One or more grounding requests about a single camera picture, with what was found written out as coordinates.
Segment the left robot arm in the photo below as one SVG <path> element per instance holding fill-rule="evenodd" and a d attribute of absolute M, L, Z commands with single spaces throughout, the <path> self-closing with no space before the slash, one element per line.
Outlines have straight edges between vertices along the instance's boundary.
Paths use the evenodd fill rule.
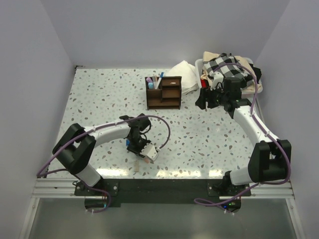
<path fill-rule="evenodd" d="M 147 151 L 155 149 L 143 136 L 149 126 L 151 121 L 144 114 L 136 118 L 122 116 L 109 126 L 100 125 L 95 129 L 75 123 L 57 142 L 52 153 L 68 172 L 86 184 L 91 195 L 99 195 L 103 191 L 102 176 L 89 163 L 94 149 L 115 139 L 127 139 L 127 150 L 144 158 Z"/>

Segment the blue white marker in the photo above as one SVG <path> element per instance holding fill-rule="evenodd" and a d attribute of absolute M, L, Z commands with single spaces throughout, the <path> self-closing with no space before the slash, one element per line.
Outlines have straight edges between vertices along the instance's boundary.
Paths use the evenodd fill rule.
<path fill-rule="evenodd" d="M 157 81 L 157 85 L 156 85 L 157 88 L 156 89 L 159 89 L 160 83 L 161 83 L 162 78 L 163 78 L 163 75 L 164 75 L 164 72 L 161 72 L 161 74 L 160 74 L 160 76 L 158 78 L 158 81 Z"/>

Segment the grey white pen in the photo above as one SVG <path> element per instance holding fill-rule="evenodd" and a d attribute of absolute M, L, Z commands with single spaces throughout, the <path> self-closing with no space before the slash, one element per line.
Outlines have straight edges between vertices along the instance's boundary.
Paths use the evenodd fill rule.
<path fill-rule="evenodd" d="M 158 88 L 158 78 L 157 78 L 157 76 L 153 76 L 152 80 L 153 80 L 154 89 L 157 89 Z"/>

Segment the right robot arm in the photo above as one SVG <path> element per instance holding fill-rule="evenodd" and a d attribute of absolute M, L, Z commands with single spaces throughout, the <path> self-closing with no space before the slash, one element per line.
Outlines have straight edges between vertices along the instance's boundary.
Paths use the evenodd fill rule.
<path fill-rule="evenodd" d="M 200 109 L 223 107 L 247 134 L 254 149 L 247 167 L 227 171 L 214 190 L 232 196 L 250 183 L 276 185 L 291 175 L 292 146 L 280 140 L 261 122 L 253 103 L 242 97 L 238 78 L 225 78 L 214 88 L 201 88 L 196 106 Z"/>

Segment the brown wooden desk organizer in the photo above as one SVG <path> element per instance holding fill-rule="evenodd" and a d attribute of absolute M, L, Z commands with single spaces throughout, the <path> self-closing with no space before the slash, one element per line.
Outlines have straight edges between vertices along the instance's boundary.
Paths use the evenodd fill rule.
<path fill-rule="evenodd" d="M 147 110 L 169 110 L 181 108 L 181 76 L 163 77 L 157 89 L 149 88 L 145 77 Z"/>

